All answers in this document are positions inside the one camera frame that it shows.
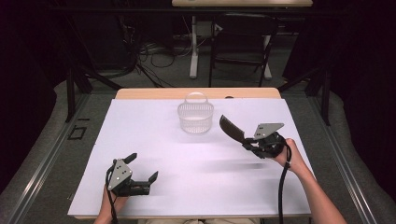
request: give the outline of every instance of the tabletop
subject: tabletop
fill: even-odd
[[[186,93],[199,91],[214,106],[207,133],[181,130],[177,106]],[[134,196],[120,218],[277,217],[282,167],[246,151],[219,127],[226,116],[254,134],[260,122],[283,122],[278,132],[296,141],[310,167],[286,102],[273,88],[123,89],[111,103],[68,215],[95,218],[106,170],[116,158],[136,152],[128,166],[132,179],[158,179],[147,196]],[[289,173],[283,190],[285,216],[309,216],[304,189]]]

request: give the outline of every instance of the cable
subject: cable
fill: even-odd
[[[283,184],[285,182],[286,172],[290,168],[290,161],[291,161],[291,148],[288,144],[285,144],[286,147],[286,163],[283,167],[282,175],[280,176],[279,180],[279,188],[277,192],[278,198],[278,213],[279,213],[279,223],[283,224],[283,203],[282,203],[282,194],[283,194]]]
[[[118,224],[119,220],[117,219],[117,212],[116,212],[116,208],[114,207],[114,202],[117,200],[117,198],[113,202],[112,197],[111,197],[111,192],[110,192],[110,190],[108,190],[108,178],[110,176],[110,173],[112,173],[113,170],[114,170],[114,164],[110,168],[108,168],[108,170],[106,172],[106,180],[105,180],[106,181],[106,192],[107,192],[107,197],[108,197],[108,200],[109,200],[110,206],[111,206],[111,216],[113,218],[111,220],[111,224]]]
[[[146,55],[146,58],[144,58],[144,60],[141,59],[141,53],[136,53],[137,54],[137,63],[136,63],[136,72],[138,75],[141,75],[141,73],[143,73],[150,81],[151,83],[157,87],[157,88],[164,88],[164,84],[168,85],[169,87],[175,87],[174,85],[166,82],[165,80],[161,79],[160,77],[158,77],[155,72],[153,70],[151,70],[149,67],[147,67],[146,65],[144,65],[142,62],[145,62],[148,58],[148,54],[143,54]]]
[[[157,65],[157,64],[154,63],[154,60],[153,60],[154,55],[156,55],[156,54],[157,54],[157,53],[151,54],[151,59],[150,59],[150,62],[151,62],[151,64],[152,64],[154,67],[157,67],[157,68],[165,68],[165,67],[171,66],[171,65],[175,62],[175,57],[176,57],[176,56],[175,56],[175,54],[174,54],[173,52],[171,52],[169,55],[172,57],[172,61],[171,61],[169,64],[162,65],[162,66]]]

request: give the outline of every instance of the clear plastic container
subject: clear plastic container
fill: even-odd
[[[189,93],[184,103],[178,106],[180,127],[186,133],[205,133],[212,127],[214,106],[198,91]]]

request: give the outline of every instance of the dark background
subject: dark background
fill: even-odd
[[[107,1],[93,2],[101,7],[111,6]],[[141,7],[171,6],[171,1],[141,3]],[[69,0],[56,4],[87,3]],[[347,8],[353,16],[340,21],[308,19],[297,38],[284,77],[296,78],[322,63],[332,49],[339,47],[334,40],[342,34],[341,37],[347,41],[338,50],[331,66],[332,91],[345,103],[356,150],[378,184],[395,200],[396,179],[393,174],[396,168],[392,161],[396,153],[391,143],[396,124],[396,100],[392,88],[396,50],[396,34],[392,27],[392,22],[396,21],[392,11],[394,5],[392,1],[374,0],[314,1],[315,8]],[[143,28],[155,27],[142,29],[144,38],[172,47],[172,34],[179,32],[174,27],[177,18],[164,16],[160,20],[152,20],[151,17],[141,17],[139,20],[145,24]],[[117,18],[103,17],[98,22],[95,17],[77,16],[73,24],[59,17],[51,17],[50,21],[36,2],[1,2],[1,95],[6,102],[1,109],[1,191],[20,167],[50,117],[56,101],[53,88],[66,79],[70,67],[67,53],[79,63],[95,69],[122,69],[134,64],[130,50],[122,44]],[[354,25],[347,27],[348,32],[345,32],[346,24],[351,22]],[[53,24],[56,34],[62,34],[61,38],[53,33]],[[75,31],[70,27],[81,31],[82,40],[73,35]],[[100,48],[103,43],[112,46],[114,51]]]

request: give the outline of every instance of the black metal frame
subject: black metal frame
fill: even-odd
[[[236,20],[232,20],[229,21],[227,18],[229,17],[235,17],[238,18]],[[261,29],[254,29],[254,32],[249,30],[246,25],[243,27],[238,27],[235,26],[238,22],[240,22],[241,20],[245,19],[245,21],[248,21],[247,18],[251,17],[252,20],[254,21],[254,23],[256,24],[260,24],[262,27]],[[223,28],[221,31],[219,31],[217,34],[215,32],[215,25],[219,25],[221,28]],[[272,46],[272,40],[273,37],[276,35],[277,32],[277,27],[278,27],[278,22],[276,18],[272,18],[266,15],[262,15],[259,14],[259,16],[257,14],[250,14],[250,13],[223,13],[221,15],[219,15],[218,17],[215,17],[215,19],[212,21],[212,25],[211,25],[211,34],[212,34],[212,42],[211,42],[211,51],[210,51],[210,70],[209,70],[209,83],[208,83],[208,87],[212,87],[212,78],[213,78],[213,69],[215,69],[215,64],[216,63],[233,63],[233,64],[243,64],[243,65],[254,65],[256,66],[256,69],[254,70],[254,72],[256,72],[258,70],[258,68],[260,67],[261,70],[261,74],[260,74],[260,80],[259,80],[259,87],[262,86],[262,81],[264,79],[264,71],[265,71],[265,66],[268,63],[268,57],[271,51],[271,46]],[[230,31],[228,30],[230,27],[233,27],[234,30]],[[247,59],[237,59],[235,57],[219,57],[219,53],[222,53],[224,51],[227,51],[227,53],[229,52],[239,52],[238,49],[232,49],[231,46],[229,46],[230,44],[221,44],[224,39],[228,39],[227,36],[238,36],[238,45],[240,44],[240,46],[243,46],[243,48],[246,47],[246,45],[251,45],[251,42],[255,42],[253,41],[256,40],[256,38],[258,40],[260,40],[260,47],[257,48],[257,45],[254,44],[254,46],[256,46],[254,48],[254,50],[251,50],[252,47],[250,47],[250,50],[247,50],[246,52],[251,52],[254,51],[254,53],[256,55],[260,54],[260,59],[258,60],[247,60]],[[265,36],[267,36],[268,38],[268,44],[265,45]],[[219,49],[219,46],[228,46],[228,48],[230,48],[231,50],[221,50]]]
[[[281,18],[312,18],[312,19],[329,19],[329,20],[341,20],[345,17],[351,18],[350,10],[326,10],[326,9],[315,9],[313,7],[172,7],[172,8],[84,8],[84,7],[49,7],[44,6],[46,11],[49,14],[54,15],[73,15],[73,14],[113,14],[113,15],[125,15],[125,14],[134,14],[134,15],[148,15],[148,14],[166,14],[166,15],[193,15],[193,16],[216,16],[225,12],[243,12],[243,13],[261,13],[272,17],[281,17]],[[338,34],[338,39],[336,40],[336,48],[330,52],[329,56],[324,60],[324,63],[317,68],[312,69],[306,74],[302,74],[301,76],[295,78],[294,80],[290,80],[287,84],[278,87],[280,92],[287,90],[288,88],[294,86],[300,81],[304,80],[307,77],[311,77],[312,80],[308,84],[308,87],[305,89],[307,95],[317,95],[318,90],[321,86],[322,88],[322,102],[321,102],[321,116],[327,125],[330,125],[328,118],[328,110],[329,110],[329,97],[330,97],[330,71],[332,69],[333,63],[337,56],[341,53],[345,45],[348,41],[348,36],[351,31],[354,31],[354,26],[356,26],[357,20],[350,20],[347,24],[344,25],[344,28],[340,34]],[[84,75],[81,76],[76,69],[72,69],[71,76],[67,79],[68,86],[70,89],[71,85],[75,81],[75,78],[84,79]],[[107,84],[114,90],[118,90],[121,88],[118,84],[113,83],[110,80],[107,80],[105,77],[100,76],[94,71],[90,71],[90,76],[93,78],[97,78],[101,82]],[[86,80],[81,80],[80,83],[87,83]],[[85,91],[91,92],[92,87],[87,87]],[[68,120],[74,115],[74,91],[70,90],[69,92],[69,116]]]

